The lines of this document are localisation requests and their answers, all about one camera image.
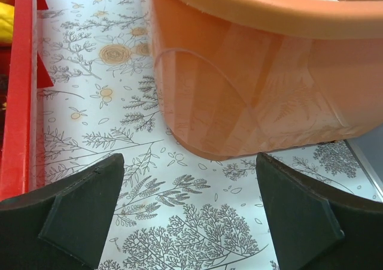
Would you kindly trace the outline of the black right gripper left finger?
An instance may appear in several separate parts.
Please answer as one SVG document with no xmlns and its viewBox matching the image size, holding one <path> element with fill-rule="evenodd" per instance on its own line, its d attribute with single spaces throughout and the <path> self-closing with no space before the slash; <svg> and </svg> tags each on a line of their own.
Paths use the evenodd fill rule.
<svg viewBox="0 0 383 270">
<path fill-rule="evenodd" d="M 1 269 L 97 269 L 123 176 L 116 153 L 1 201 Z"/>
</svg>

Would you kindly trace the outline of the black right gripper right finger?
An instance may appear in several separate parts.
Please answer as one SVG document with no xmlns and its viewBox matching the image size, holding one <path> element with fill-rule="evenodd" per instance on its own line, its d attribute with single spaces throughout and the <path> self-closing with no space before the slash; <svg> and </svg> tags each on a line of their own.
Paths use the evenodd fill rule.
<svg viewBox="0 0 383 270">
<path fill-rule="evenodd" d="M 256 172 L 280 269 L 382 269 L 382 203 L 265 153 Z"/>
</svg>

